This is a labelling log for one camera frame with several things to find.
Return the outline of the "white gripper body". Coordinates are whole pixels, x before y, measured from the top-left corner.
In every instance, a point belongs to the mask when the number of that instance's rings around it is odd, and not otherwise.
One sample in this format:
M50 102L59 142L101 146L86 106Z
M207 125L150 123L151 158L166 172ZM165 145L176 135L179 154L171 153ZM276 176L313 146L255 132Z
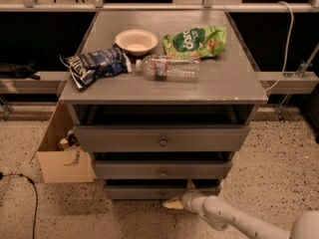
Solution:
M181 203L186 210L198 213L203 204L203 194L199 190L190 189L181 197Z

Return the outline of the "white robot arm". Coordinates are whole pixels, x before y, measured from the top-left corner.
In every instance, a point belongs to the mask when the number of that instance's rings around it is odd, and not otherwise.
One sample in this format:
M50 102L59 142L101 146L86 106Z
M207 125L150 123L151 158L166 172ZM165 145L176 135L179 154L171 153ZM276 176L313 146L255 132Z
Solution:
M285 230L233 207L218 196L204 194L191 180L181 197L173 197L163 206L195 213L217 231L232 226L249 239L319 239L318 210L299 215L291 229Z

